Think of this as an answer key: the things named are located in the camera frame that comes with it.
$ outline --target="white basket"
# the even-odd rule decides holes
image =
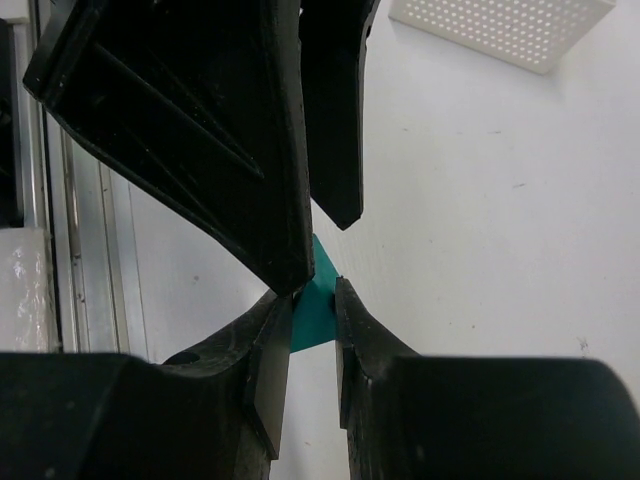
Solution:
[[[614,6],[615,0],[394,0],[389,16],[542,74]]]

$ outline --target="clear plastic wrap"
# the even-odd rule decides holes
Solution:
[[[55,346],[46,233],[0,230],[0,350],[48,352]]]

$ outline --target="black object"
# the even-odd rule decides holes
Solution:
[[[0,228],[18,227],[12,41],[9,25],[0,19]]]
[[[0,478],[256,479],[280,446],[291,299],[163,366],[125,355],[0,355]]]
[[[422,357],[336,289],[354,479],[640,478],[640,422],[605,365]]]
[[[313,275],[299,12],[59,0],[24,83],[91,154],[286,295]]]
[[[343,230],[363,211],[364,65],[379,3],[302,1],[302,86],[311,194]]]

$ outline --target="teal object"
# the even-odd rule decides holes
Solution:
[[[298,352],[336,338],[336,314],[333,299],[338,271],[331,263],[320,240],[313,236],[316,275],[307,284],[293,312],[291,352]]]

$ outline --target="perforated plastic basket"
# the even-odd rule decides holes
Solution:
[[[547,73],[615,0],[394,0],[389,16],[536,73]]]

